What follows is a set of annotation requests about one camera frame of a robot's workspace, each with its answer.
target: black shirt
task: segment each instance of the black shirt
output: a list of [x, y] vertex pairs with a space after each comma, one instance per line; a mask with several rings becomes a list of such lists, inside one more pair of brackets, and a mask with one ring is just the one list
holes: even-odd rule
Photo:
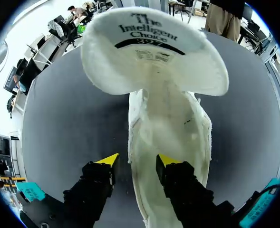
[[245, 4], [244, 0], [210, 0], [210, 3], [221, 7], [239, 19], [242, 18]]

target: gray table surface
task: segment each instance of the gray table surface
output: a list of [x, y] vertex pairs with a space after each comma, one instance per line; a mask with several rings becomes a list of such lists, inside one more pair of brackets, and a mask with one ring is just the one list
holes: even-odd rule
[[[238, 44], [207, 33], [227, 66], [226, 95], [197, 95], [212, 120], [212, 161], [207, 188], [216, 204], [241, 206], [275, 177], [280, 165], [280, 112], [267, 69]], [[88, 161], [120, 153], [118, 182], [95, 227], [144, 227], [127, 164], [128, 95], [94, 87], [80, 48], [37, 78], [24, 113], [22, 148], [29, 181], [63, 201]]]

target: computer monitor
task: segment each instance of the computer monitor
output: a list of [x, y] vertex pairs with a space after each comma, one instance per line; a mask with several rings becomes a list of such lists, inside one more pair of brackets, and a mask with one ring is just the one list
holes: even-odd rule
[[243, 9], [243, 17], [247, 20], [247, 21], [251, 21], [252, 18], [252, 14], [253, 14], [253, 9], [247, 5], [244, 4], [244, 9]]
[[17, 70], [16, 67], [12, 67], [12, 69], [8, 75], [8, 78], [6, 80], [6, 83], [3, 86], [3, 88], [5, 90], [7, 90], [8, 92], [10, 92], [12, 94], [16, 94], [16, 92], [13, 91], [13, 89], [15, 88], [15, 82], [14, 82], [13, 76], [16, 75], [16, 70]]
[[0, 135], [0, 155], [10, 156], [10, 139]]

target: cloth bag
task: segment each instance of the cloth bag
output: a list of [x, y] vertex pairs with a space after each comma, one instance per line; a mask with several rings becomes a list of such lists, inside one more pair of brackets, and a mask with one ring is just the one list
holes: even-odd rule
[[194, 93], [226, 93], [223, 60], [203, 33], [144, 7], [97, 15], [83, 37], [82, 64], [91, 82], [112, 95], [130, 93], [128, 155], [146, 227], [181, 228], [158, 179], [156, 156], [188, 161], [206, 186], [212, 123]]

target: khaki pants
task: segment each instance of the khaki pants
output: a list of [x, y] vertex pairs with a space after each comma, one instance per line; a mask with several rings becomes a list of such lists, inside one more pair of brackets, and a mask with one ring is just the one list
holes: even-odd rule
[[219, 6], [210, 4], [205, 30], [237, 42], [240, 33], [240, 19]]

